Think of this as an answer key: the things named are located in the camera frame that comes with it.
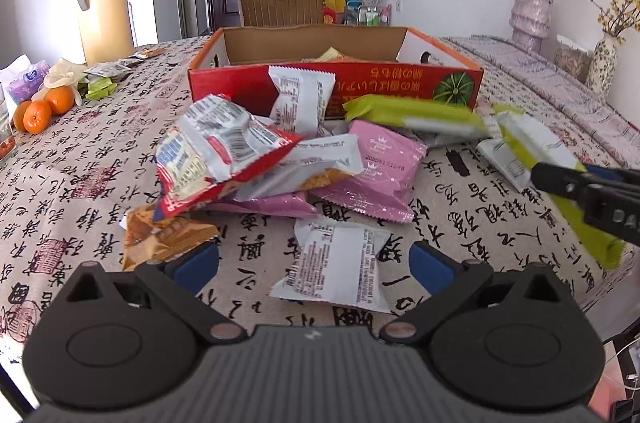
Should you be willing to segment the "right orange mandarin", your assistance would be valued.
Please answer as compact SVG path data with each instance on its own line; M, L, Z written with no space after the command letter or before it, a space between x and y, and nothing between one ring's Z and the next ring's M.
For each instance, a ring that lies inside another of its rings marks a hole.
M75 95L68 86L55 87L47 91L44 101L50 106L53 115L60 116L73 109Z

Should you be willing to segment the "middle orange mandarin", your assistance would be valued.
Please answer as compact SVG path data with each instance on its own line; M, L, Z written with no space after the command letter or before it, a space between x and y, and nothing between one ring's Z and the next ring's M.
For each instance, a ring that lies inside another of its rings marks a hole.
M32 135L38 135L48 128L52 120L50 104L44 100L29 103L23 114L24 129Z

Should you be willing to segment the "pink snack bag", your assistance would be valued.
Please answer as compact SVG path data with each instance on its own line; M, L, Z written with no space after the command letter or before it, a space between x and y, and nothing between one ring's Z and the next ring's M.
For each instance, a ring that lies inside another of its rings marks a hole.
M411 223L412 187L427 146L364 120L353 120L348 132L357 137L363 172L311 194L364 216Z
M236 198L232 198L232 196L226 196L220 201L208 203L204 208L212 212L260 214L291 218L310 218L318 215L317 209L307 202L305 192L273 195L267 196L267 198L252 198L247 201L239 201Z

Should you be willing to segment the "white orange cracker bag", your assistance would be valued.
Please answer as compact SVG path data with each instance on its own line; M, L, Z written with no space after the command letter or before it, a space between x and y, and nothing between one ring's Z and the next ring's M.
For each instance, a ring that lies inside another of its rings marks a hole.
M356 135L301 141L267 172L242 184L239 201L308 191L360 175L364 171Z

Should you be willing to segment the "small green snack packet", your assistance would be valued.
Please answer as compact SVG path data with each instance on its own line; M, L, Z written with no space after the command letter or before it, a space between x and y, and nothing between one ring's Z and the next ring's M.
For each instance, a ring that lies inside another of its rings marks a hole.
M86 99L92 101L111 96L116 88L117 84L109 77L99 77L97 79L90 80L88 83Z

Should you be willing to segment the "orange cracker packet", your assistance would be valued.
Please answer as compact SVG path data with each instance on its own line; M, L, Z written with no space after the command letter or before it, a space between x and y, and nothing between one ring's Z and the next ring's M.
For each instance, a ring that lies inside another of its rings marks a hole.
M125 227L122 270L132 271L145 261L171 261L194 250L200 244L219 237L218 228L210 221L191 215L180 215L153 221L155 205L129 209L122 218Z

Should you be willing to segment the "cream fabric flower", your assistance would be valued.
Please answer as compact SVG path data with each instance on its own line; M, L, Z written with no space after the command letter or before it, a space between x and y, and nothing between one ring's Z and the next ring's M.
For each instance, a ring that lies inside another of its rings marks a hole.
M32 95L32 100L43 100L51 89L68 87L74 95L75 104L81 106L82 98L78 91L80 83L86 83L87 67L83 64L75 64L65 59L50 68L39 89Z

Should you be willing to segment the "yellow striped biscuit pack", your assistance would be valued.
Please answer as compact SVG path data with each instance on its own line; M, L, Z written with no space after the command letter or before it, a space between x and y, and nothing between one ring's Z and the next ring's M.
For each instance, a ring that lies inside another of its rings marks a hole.
M314 62L317 63L331 63L331 62L341 62L345 60L345 56L343 53L340 53L337 49L331 47L326 50L322 55L318 58L314 59Z

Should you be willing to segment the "white front snack packet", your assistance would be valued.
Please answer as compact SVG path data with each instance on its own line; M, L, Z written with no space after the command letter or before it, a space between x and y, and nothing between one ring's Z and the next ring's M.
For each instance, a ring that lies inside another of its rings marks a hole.
M298 255L271 297L390 313L378 273L389 231L318 216L296 221L294 235Z

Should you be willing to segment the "floral white slim vase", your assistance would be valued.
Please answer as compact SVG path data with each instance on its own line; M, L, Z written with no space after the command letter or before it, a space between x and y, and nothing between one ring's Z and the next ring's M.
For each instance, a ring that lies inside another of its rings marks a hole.
M586 86L601 100L611 91L617 60L618 42L611 34L604 33L593 50Z

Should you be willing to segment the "green snack bag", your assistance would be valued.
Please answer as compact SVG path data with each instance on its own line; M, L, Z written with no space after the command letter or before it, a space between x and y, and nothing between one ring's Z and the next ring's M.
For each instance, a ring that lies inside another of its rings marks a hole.
M624 204L639 204L638 172L584 165L546 125L520 109L494 106L502 140L551 196L585 250L605 269L620 265Z

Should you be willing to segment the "long green snack pack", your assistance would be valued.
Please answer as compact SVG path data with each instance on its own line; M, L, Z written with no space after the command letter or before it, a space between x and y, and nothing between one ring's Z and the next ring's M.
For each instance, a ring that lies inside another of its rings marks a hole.
M430 134L485 139L484 120L464 105L434 100L366 94L343 104L345 120L366 120L383 126Z

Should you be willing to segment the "red white snack bag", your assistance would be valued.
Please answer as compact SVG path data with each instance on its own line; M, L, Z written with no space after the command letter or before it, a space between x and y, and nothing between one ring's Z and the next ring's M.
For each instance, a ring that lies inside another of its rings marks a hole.
M223 198L273 168L302 140L219 94L193 102L156 148L162 196L154 221Z

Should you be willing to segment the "red gift box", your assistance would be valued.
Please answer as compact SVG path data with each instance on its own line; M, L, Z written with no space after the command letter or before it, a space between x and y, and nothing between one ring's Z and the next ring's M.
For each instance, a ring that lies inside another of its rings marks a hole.
M335 11L330 7L322 8L322 21L324 24L342 25L344 23L344 12Z

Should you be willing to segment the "red cardboard pumpkin box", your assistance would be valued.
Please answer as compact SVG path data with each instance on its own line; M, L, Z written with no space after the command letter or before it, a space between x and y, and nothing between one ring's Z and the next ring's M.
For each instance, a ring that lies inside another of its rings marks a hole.
M331 47L345 60L314 62ZM254 114L267 115L278 95L270 65L333 73L329 118L342 117L343 104L365 94L472 109L484 75L464 54L411 27L229 27L213 34L190 63L192 99L224 94Z

